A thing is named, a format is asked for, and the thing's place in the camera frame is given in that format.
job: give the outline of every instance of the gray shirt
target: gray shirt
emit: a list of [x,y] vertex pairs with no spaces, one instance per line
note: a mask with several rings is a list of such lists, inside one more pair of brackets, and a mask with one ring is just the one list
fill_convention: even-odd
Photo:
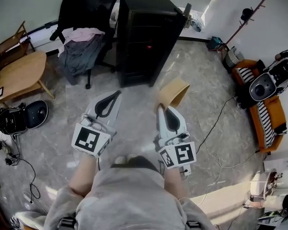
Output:
[[163,177],[150,169],[103,169],[85,198],[61,188],[44,228],[54,230],[63,217],[75,213],[78,230],[184,230],[194,221],[201,229],[215,230],[197,205],[164,190]]

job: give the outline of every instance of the wooden table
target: wooden table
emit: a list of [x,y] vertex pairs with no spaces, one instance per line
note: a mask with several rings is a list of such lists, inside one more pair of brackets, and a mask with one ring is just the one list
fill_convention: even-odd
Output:
[[54,99],[54,95],[40,80],[46,67],[46,60],[45,52],[36,51],[3,68],[0,71],[0,88],[3,87],[0,103],[6,107],[5,101],[40,88]]

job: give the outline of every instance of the brown cardboard box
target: brown cardboard box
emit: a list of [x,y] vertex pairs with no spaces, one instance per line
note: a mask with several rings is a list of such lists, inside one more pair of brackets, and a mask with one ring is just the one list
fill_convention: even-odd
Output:
[[190,84],[182,80],[180,77],[175,78],[160,90],[157,106],[162,104],[165,109],[167,109],[169,105],[177,108],[189,87]]

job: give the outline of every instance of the orange couch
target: orange couch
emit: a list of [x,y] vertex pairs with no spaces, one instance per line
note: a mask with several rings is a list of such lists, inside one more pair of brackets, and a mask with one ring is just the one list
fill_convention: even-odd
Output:
[[[246,59],[246,60],[241,61],[235,68],[251,68],[251,71],[254,77],[257,77],[259,75],[259,71],[256,68],[256,63],[257,62],[254,60]],[[236,72],[235,68],[232,70],[232,74],[234,78],[237,80],[238,84],[242,86],[244,83],[242,79],[240,78],[239,74]],[[271,98],[265,99],[264,105],[266,106],[268,110],[272,129],[275,129],[278,126],[286,123],[284,110],[283,110],[282,104],[278,96],[273,96]],[[250,112],[251,112],[252,119],[255,125],[260,152],[264,153],[264,152],[275,151],[278,148],[284,135],[276,135],[273,144],[270,147],[265,148],[264,147],[264,130],[263,130],[263,127],[261,125],[261,122],[258,116],[257,106],[256,105],[252,106],[250,108]]]

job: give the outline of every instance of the white marker cube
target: white marker cube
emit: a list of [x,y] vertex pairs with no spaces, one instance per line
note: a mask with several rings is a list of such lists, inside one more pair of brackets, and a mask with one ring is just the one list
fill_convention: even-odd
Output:
[[168,169],[196,162],[196,151],[193,141],[165,146],[158,153]]
[[76,124],[72,137],[72,147],[98,158],[111,142],[111,135],[92,127]]

